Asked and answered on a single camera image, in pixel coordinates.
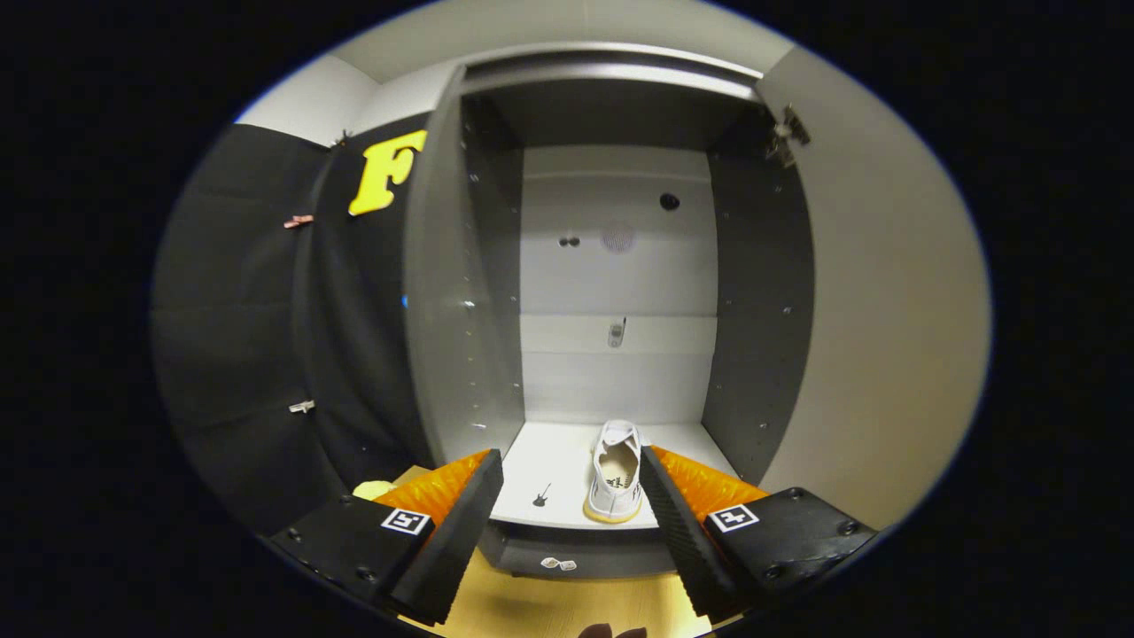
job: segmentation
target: yellow letter f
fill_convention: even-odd
[[[366,165],[362,169],[358,195],[348,209],[350,214],[380,210],[393,203],[393,193],[387,187],[387,178],[395,184],[405,181],[414,165],[414,153],[409,148],[421,152],[424,146],[425,131],[415,130],[366,148],[363,153]]]

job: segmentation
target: shoe insole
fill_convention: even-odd
[[[607,485],[615,490],[626,490],[634,480],[637,459],[628,445],[619,443],[599,457],[599,467],[602,468],[602,480],[607,482]]]

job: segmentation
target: door hinge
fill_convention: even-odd
[[[315,409],[314,401],[304,401],[303,403],[296,403],[295,406],[288,408],[288,410],[290,410],[291,412],[303,412],[304,415],[307,414],[307,410],[314,410],[314,409]]]
[[[764,154],[764,159],[776,156],[784,164],[784,168],[795,164],[795,155],[792,154],[792,148],[787,143],[788,139],[799,142],[801,146],[805,146],[811,142],[811,135],[807,134],[807,129],[803,126],[803,120],[796,114],[792,104],[784,107],[784,121],[772,126],[771,139],[768,142],[768,152]]]

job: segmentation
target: wooden floor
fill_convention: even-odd
[[[395,485],[424,474],[412,468]],[[712,628],[693,612],[674,575],[618,580],[548,580],[513,577],[473,553],[445,624],[425,627],[446,637],[524,636],[577,638],[590,624],[609,623],[613,635],[645,627],[650,638],[692,638]]]

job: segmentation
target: orange gripper pad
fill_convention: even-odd
[[[429,514],[440,528],[488,453],[485,450],[441,466],[374,499],[374,503]]]
[[[768,496],[768,493],[759,487],[657,445],[652,448],[658,460],[669,473],[669,478],[674,479],[674,485],[685,499],[685,504],[689,507],[702,527],[712,512]]]

